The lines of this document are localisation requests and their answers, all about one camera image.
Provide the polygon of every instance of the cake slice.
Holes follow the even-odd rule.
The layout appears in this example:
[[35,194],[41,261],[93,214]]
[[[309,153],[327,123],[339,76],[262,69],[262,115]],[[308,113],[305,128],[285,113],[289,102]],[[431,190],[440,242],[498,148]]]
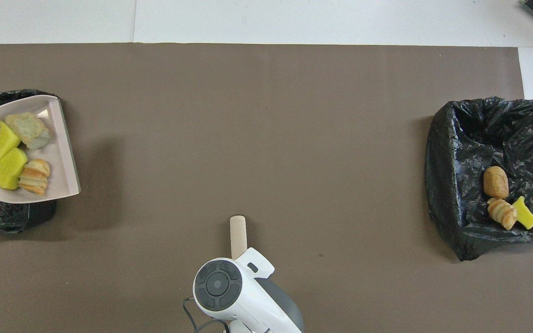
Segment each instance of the cake slice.
[[19,136],[29,149],[38,149],[49,143],[49,130],[32,112],[8,114],[6,124]]

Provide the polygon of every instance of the black garbage bag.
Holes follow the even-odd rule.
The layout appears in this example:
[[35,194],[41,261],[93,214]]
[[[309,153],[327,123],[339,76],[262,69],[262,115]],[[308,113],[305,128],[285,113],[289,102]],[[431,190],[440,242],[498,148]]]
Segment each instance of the black garbage bag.
[[[53,94],[34,89],[0,92],[0,105],[34,95]],[[0,202],[0,232],[16,234],[46,222],[55,215],[56,204],[56,200],[30,204]]]
[[489,217],[483,174],[493,165],[509,179],[505,200],[525,196],[533,213],[533,100],[491,97],[442,107],[429,129],[425,183],[431,220],[461,261],[533,242],[533,227],[517,222],[506,230]]

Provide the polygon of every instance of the brown paper surface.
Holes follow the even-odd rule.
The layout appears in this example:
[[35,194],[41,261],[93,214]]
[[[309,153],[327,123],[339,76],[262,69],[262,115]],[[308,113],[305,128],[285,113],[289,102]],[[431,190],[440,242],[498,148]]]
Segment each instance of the brown paper surface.
[[533,332],[533,244],[458,262],[423,179],[442,105],[523,97],[516,49],[0,45],[22,88],[63,100],[82,192],[0,234],[0,333],[192,332],[238,214],[307,332]]

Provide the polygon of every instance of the sponge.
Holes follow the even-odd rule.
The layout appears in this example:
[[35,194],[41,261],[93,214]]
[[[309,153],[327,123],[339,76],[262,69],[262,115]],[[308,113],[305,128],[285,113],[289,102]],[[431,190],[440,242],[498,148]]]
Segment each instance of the sponge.
[[15,190],[18,187],[19,175],[28,162],[26,153],[19,148],[12,148],[0,160],[0,188]]
[[11,150],[19,145],[17,136],[6,123],[0,121],[0,160]]
[[527,209],[525,205],[524,196],[520,196],[516,202],[512,205],[518,211],[518,221],[525,226],[527,230],[532,229],[533,227],[533,214]]

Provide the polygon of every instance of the white table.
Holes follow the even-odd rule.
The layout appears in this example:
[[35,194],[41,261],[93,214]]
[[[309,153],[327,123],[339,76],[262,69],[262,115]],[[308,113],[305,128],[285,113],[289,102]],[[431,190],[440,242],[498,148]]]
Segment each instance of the white table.
[[0,43],[519,47],[533,99],[533,17],[517,0],[0,0]]

